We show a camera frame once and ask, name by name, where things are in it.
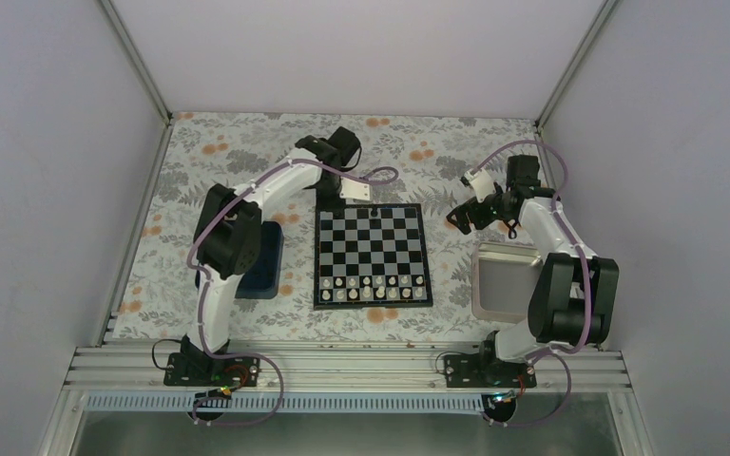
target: perforated metal strip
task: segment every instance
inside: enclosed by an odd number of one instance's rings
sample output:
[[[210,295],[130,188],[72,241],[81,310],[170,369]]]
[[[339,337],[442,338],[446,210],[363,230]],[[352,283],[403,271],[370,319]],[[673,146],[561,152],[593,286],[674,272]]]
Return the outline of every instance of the perforated metal strip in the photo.
[[[193,392],[93,391],[89,411],[189,411]],[[200,410],[266,412],[278,400],[275,393],[237,392],[230,401],[209,401]],[[349,394],[286,393],[282,413],[457,413],[482,410],[479,394]]]

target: gray floor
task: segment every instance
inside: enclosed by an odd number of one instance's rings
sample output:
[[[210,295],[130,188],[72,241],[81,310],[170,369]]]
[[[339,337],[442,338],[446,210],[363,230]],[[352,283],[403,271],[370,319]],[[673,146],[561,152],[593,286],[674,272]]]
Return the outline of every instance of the gray floor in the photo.
[[[521,399],[514,421],[547,414],[557,398]],[[222,419],[241,419],[227,414]],[[87,455],[497,455],[621,454],[604,394],[576,394],[551,422],[488,427],[474,416],[402,414],[277,415],[257,427],[194,426],[185,413],[91,412],[77,453]]]

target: chessboard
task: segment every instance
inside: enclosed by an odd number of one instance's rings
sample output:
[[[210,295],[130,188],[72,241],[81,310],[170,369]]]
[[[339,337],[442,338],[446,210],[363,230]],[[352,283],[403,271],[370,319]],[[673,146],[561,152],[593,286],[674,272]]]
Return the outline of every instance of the chessboard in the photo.
[[[317,211],[315,309],[430,307],[420,204]]]

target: leaf pattern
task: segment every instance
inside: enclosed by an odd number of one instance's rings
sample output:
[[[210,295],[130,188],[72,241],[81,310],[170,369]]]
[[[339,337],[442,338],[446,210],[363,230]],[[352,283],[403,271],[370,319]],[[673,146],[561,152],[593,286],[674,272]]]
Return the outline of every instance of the leaf pattern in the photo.
[[[178,336],[192,324],[197,289],[185,256],[208,189],[254,179],[297,140],[328,138],[338,126],[362,141],[355,174],[382,165],[401,172],[399,181],[372,187],[373,201],[421,203],[434,306],[313,311],[315,195],[303,191],[274,210],[284,234],[279,295],[238,299],[231,311],[232,337],[474,341],[503,327],[471,314],[471,254],[480,241],[505,241],[506,234],[492,226],[463,236],[444,216],[471,197],[459,181],[463,173],[504,143],[532,139],[530,121],[279,113],[181,113],[177,119],[116,321],[118,337]],[[507,158],[519,153],[535,154],[536,148],[520,146],[492,161],[498,182],[504,183],[500,169]],[[522,229],[513,242],[529,245],[530,239]]]

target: table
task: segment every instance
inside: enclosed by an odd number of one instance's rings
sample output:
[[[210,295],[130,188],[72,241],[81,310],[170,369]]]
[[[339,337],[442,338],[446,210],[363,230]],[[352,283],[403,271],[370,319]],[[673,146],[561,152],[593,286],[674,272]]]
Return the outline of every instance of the table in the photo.
[[[402,341],[482,340],[502,324],[471,314],[471,255],[480,241],[509,241],[494,227],[468,236],[445,221],[471,197],[459,179],[504,143],[533,139],[531,121],[319,114],[192,113],[177,115],[155,194],[146,216],[124,299],[113,329],[117,338],[160,338],[184,334],[191,325],[197,292],[185,267],[202,201],[215,183],[233,186],[260,175],[307,135],[328,137],[338,126],[354,131],[363,146],[354,171],[379,165],[401,172],[394,184],[374,187],[374,202],[420,202],[432,270],[434,306],[421,309],[314,311],[313,191],[285,200],[273,216],[284,233],[279,295],[237,300],[231,311],[234,340]],[[537,153],[520,146],[510,154]],[[530,245],[524,229],[516,244]]]

